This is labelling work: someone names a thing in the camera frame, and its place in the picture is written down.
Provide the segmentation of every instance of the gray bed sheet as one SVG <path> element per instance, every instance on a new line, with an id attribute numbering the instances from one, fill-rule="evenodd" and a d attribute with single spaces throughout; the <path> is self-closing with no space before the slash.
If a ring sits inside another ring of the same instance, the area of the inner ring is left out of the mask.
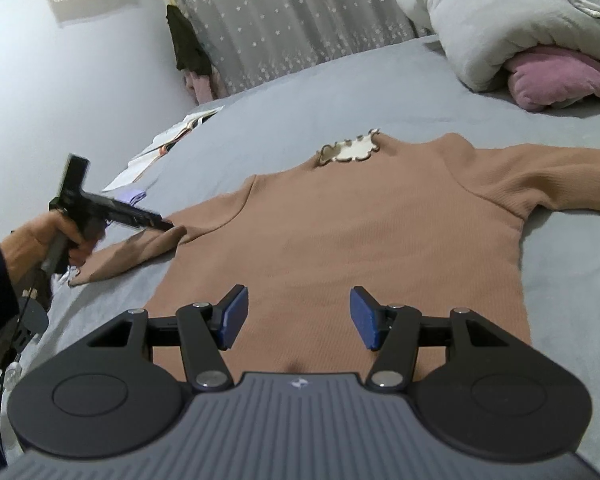
<path id="1" fill-rule="evenodd" d="M 250 174 L 286 170 L 325 143 L 376 127 L 409 142 L 458 132 L 482 148 L 521 142 L 600 148 L 600 101 L 530 114 L 504 91 L 473 94 L 452 73 L 435 36 L 328 62 L 225 104 L 134 185 L 147 189 L 142 207 L 166 216 L 231 192 Z M 131 233 L 112 226 L 103 244 Z M 106 282 L 63 286 L 49 329 L 22 355 L 25 371 L 120 312 L 142 307 L 171 256 Z M 593 420 L 580 452 L 600 470 L 600 214 L 534 212 L 522 271 L 534 346 L 580 377 L 592 394 Z M 4 420 L 12 462 L 21 451 Z"/>

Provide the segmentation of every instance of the ribbed fabric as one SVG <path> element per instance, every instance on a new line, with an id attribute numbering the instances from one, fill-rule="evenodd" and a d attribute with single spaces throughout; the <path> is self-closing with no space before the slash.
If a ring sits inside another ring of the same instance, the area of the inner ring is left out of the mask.
<path id="1" fill-rule="evenodd" d="M 172 316 L 248 286 L 249 315 L 223 354 L 243 371 L 357 371 L 374 354 L 349 316 L 349 290 L 426 316 L 466 306 L 529 342 L 518 267 L 537 206 L 600 210 L 600 150 L 523 144 L 474 148 L 457 134 L 407 144 L 384 134 L 361 162 L 317 157 L 246 180 L 237 192 L 180 211 L 178 227 L 143 232 L 95 253 L 73 285 L 102 280 L 167 251 L 174 261 L 146 308 Z M 183 379 L 177 349 L 154 361 Z M 422 349 L 418 375 L 443 363 Z"/>

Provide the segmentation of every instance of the gray curtain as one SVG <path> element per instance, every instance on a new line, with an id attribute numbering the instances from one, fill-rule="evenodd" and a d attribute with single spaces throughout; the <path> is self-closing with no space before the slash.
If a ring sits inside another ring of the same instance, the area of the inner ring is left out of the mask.
<path id="1" fill-rule="evenodd" d="M 395 0 L 176 0 L 229 93 L 418 35 Z"/>

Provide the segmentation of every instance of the human hand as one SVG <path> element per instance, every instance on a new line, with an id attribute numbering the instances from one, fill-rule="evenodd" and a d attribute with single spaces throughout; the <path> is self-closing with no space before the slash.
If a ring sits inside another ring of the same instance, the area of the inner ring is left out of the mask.
<path id="1" fill-rule="evenodd" d="M 69 250 L 69 264 L 81 267 L 91 255 L 104 231 L 96 237 L 85 240 L 76 224 L 59 211 L 50 211 L 30 220 L 16 229 L 1 243 L 2 255 L 12 283 L 17 283 L 34 265 L 41 263 L 49 245 L 58 233 L 78 244 Z"/>

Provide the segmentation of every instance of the pink pillow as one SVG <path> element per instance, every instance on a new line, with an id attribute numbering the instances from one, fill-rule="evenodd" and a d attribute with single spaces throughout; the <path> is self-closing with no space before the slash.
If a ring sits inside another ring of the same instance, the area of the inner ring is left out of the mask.
<path id="1" fill-rule="evenodd" d="M 581 52 L 539 45 L 516 54 L 504 67 L 511 72 L 511 95 L 529 112 L 592 94 L 600 97 L 600 62 Z"/>

